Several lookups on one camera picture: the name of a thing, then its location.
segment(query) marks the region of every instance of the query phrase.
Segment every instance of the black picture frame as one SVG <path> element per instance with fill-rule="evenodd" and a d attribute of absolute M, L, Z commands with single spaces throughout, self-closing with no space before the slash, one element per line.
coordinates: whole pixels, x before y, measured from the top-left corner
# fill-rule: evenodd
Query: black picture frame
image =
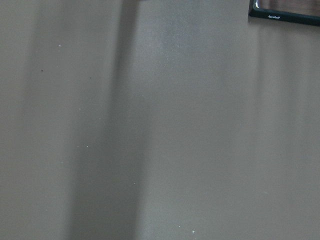
<path fill-rule="evenodd" d="M 257 6 L 257 0 L 250 0 L 248 14 L 249 16 L 256 18 L 320 26 L 319 16 L 259 8 Z"/>

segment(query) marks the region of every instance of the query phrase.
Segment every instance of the gray surface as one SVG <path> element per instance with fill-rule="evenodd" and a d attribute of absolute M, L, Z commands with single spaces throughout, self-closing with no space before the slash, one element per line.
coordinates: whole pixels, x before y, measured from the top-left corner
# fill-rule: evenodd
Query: gray surface
<path fill-rule="evenodd" d="M 320 239 L 320 28 L 248 4 L 2 2 L 0 239 Z"/>

